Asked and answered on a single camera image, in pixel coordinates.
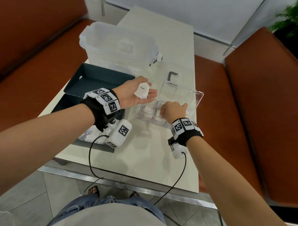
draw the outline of clear plastic container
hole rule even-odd
[[[94,22],[80,34],[89,63],[115,71],[142,75],[157,59],[153,37],[127,28]]]
[[[203,93],[173,84],[171,81],[163,81],[152,77],[149,80],[152,89],[157,89],[158,96],[154,102],[141,104],[138,109],[137,118],[146,122],[170,128],[170,124],[160,116],[160,109],[167,101],[177,101],[180,105],[187,103],[186,117],[195,121],[194,113],[199,105]]]

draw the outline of green plant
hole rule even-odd
[[[282,13],[276,15],[277,17],[284,18],[273,24],[269,29],[271,31],[289,29],[287,38],[298,38],[298,0],[292,6],[287,6]]]

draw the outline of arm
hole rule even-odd
[[[167,102],[161,115],[170,123],[185,117],[187,104]],[[186,142],[205,186],[228,226],[285,226],[247,180],[206,141],[194,136]]]
[[[134,95],[139,84],[147,81],[140,76],[114,89],[122,109],[154,100],[157,96],[154,89],[149,90],[148,99]],[[0,196],[51,160],[94,121],[92,111],[85,104],[79,104],[2,131],[0,172],[5,173],[0,173]]]

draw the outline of right arm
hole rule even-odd
[[[161,115],[170,124],[185,117],[187,104],[167,102]],[[186,142],[204,184],[228,226],[285,226],[248,181],[203,138]]]

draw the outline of black sandal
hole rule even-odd
[[[89,191],[90,191],[91,189],[93,189],[93,188],[96,188],[96,192],[92,192],[91,194],[95,193],[95,194],[97,194],[97,196],[99,197],[99,190],[98,190],[97,185],[95,185],[95,186],[93,186],[92,188],[90,188],[90,189],[88,190],[88,193],[89,193]]]
[[[129,196],[130,198],[132,197],[132,196],[135,196],[135,194],[136,194],[136,196],[140,196],[137,192],[132,192],[132,194]]]

